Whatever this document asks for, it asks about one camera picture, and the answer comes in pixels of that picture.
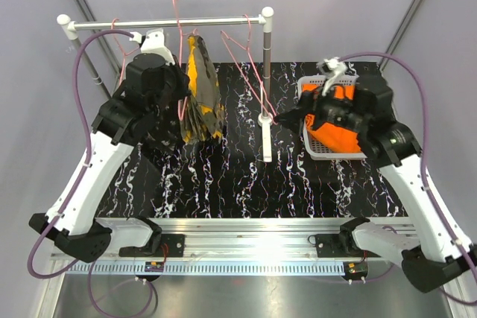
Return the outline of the pink hanger with orange trousers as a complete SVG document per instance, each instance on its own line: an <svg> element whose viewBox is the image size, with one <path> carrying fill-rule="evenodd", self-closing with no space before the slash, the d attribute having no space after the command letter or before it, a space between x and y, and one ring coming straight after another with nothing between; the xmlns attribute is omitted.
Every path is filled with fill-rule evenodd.
<svg viewBox="0 0 477 318"><path fill-rule="evenodd" d="M247 41L245 45L242 45L240 42L235 41L230 37L225 31L221 31L221 39L225 45L229 55L232 58L233 63L236 65L236 68L239 70L241 77L249 87L250 92L253 94L255 99L259 102L261 107L261 116L263 118L268 117L274 122L274 117L277 115L274 106L271 104L269 99L270 92L270 83L271 83L271 33L273 29L273 16L274 10L272 7L264 7L262 13L258 16L249 17L247 14L241 16L241 20L236 19L239 25L248 26ZM250 42L252 36L252 25L258 24L262 26L263 32L263 56L262 56L262 73L260 74L256 64L253 60L253 57L250 52ZM230 49L229 43L237 45L241 50L245 51L248 57L248 62L250 64L250 69L253 72L253 75L258 83L257 93L256 88L252 85L249 80L249 75L245 74L242 68L242 65L239 64L238 60L234 56L233 52Z"/></svg>

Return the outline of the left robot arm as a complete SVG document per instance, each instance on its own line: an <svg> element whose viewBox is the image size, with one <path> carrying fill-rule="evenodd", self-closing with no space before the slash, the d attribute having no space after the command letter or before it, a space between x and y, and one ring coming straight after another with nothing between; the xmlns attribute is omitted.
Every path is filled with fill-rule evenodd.
<svg viewBox="0 0 477 318"><path fill-rule="evenodd" d="M106 252L156 255L162 229L137 216L117 224L96 217L116 171L140 143L174 147L177 102L187 95L188 78L167 49L145 50L126 67L126 78L89 126L80 163L54 205L34 214L29 225L76 260L91 263Z"/></svg>

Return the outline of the camouflage yellow trousers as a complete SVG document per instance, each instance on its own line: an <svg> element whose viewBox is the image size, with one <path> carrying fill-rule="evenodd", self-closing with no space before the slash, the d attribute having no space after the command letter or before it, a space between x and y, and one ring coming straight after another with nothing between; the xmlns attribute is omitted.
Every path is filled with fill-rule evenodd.
<svg viewBox="0 0 477 318"><path fill-rule="evenodd" d="M199 35L191 35L187 41L189 56L186 74L189 77L190 95L186 98L186 109L180 122L181 135L187 144L220 141L225 114L217 72L204 39Z"/></svg>

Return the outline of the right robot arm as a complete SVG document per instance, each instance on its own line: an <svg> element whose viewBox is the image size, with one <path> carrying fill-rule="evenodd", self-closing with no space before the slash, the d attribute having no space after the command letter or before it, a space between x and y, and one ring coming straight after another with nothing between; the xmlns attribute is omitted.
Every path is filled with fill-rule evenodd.
<svg viewBox="0 0 477 318"><path fill-rule="evenodd" d="M356 78L352 97L338 98L322 86L302 92L276 123L297 132L313 115L315 129L332 124L357 135L361 152L391 184L411 219L415 238L394 234L358 217L340 227L338 246L345 255L376 254L402 269L408 281L428 293L476 267L474 244L450 220L442 200L432 193L421 146L391 108L394 92L380 76Z"/></svg>

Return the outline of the orange trousers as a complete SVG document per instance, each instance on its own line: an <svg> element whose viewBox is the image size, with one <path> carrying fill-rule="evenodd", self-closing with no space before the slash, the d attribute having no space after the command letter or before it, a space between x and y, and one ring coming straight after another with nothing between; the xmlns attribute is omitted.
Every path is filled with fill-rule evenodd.
<svg viewBox="0 0 477 318"><path fill-rule="evenodd" d="M313 83L306 83L301 86L303 91L312 91L316 88L318 88L318 85ZM354 85L337 85L335 87L335 97L344 99L346 96L348 99L353 99L354 91ZM313 139L318 140L336 153L361 153L356 133L329 123L323 124L317 130L312 130L314 119L314 115L307 115L305 119L306 130Z"/></svg>

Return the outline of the pink hanger with camouflage trousers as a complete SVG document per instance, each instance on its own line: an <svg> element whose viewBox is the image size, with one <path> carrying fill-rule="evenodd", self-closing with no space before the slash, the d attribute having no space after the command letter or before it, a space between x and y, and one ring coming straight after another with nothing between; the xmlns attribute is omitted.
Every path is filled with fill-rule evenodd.
<svg viewBox="0 0 477 318"><path fill-rule="evenodd" d="M172 0L174 15L176 18L177 28L180 35L179 51L178 51L177 59L178 59L179 66L182 66L183 60L185 59L185 57L183 56L183 43L185 41L186 34L183 32L177 3L178 3L178 0ZM197 94L198 70L196 69L197 61L194 58L194 52L193 52L196 49L196 46L192 43L192 40L195 39L194 35L196 35L196 33L197 31L193 30L189 34L189 37L187 38L189 42L189 55L188 55L188 62L186 66L186 73L189 76L189 89L192 91L192 93L188 95L185 99L180 100L178 103L178 118L181 124L183 124L184 121L187 119L187 110L189 107L192 106L192 96L193 95L196 96Z"/></svg>

